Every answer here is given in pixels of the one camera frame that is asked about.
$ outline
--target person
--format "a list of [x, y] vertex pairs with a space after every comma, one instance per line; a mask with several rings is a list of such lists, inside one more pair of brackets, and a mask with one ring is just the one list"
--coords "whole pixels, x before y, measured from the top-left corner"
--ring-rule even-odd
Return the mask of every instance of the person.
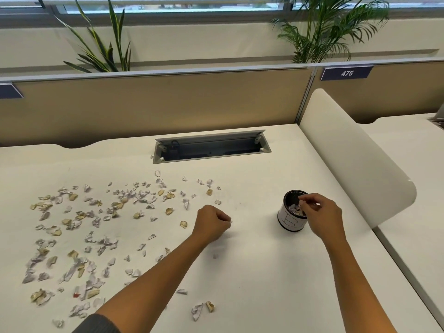
[[[330, 256], [345, 331], [396, 333], [353, 256], [341, 208], [320, 194], [299, 199], [310, 228]], [[228, 215], [204, 206], [197, 212], [192, 234], [179, 247], [88, 316], [74, 333], [150, 332], [195, 259], [230, 226]]]

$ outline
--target forearm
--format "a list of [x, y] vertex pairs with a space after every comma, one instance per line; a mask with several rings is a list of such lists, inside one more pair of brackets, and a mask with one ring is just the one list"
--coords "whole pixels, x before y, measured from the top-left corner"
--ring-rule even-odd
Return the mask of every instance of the forearm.
[[347, 241], [327, 246], [347, 333], [396, 333]]
[[186, 272], [206, 244], [192, 236], [125, 287], [98, 311], [122, 333], [151, 331]]

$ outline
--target white wall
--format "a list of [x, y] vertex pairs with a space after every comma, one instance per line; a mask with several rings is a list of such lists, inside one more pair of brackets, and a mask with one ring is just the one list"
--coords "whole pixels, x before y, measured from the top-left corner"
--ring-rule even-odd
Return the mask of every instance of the white wall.
[[[87, 32], [79, 28], [83, 37]], [[110, 27], [97, 31], [113, 39]], [[387, 56], [444, 56], [444, 18], [394, 19], [366, 44], [352, 44], [353, 59]], [[293, 48], [277, 39], [269, 23], [135, 26], [124, 28], [124, 42], [131, 40], [134, 62], [150, 62], [139, 69], [226, 64], [271, 64], [290, 61]], [[0, 74], [65, 73], [63, 61], [76, 62], [78, 42], [65, 28], [0, 30]]]

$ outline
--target hand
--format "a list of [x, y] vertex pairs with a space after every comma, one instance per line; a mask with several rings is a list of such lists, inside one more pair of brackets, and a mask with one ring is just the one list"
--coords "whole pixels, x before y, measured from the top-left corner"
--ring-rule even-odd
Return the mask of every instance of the hand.
[[231, 226], [231, 217], [214, 206], [205, 205], [197, 212], [192, 235], [205, 245], [217, 240]]
[[324, 242], [327, 249], [347, 242], [342, 223], [342, 209], [335, 201], [317, 193], [301, 195], [299, 200], [310, 228]]

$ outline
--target gray sleeve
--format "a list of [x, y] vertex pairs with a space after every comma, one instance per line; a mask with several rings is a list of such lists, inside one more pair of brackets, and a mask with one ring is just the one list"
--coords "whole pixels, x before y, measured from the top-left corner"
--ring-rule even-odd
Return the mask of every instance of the gray sleeve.
[[120, 333], [119, 329], [101, 314], [91, 314], [72, 333]]

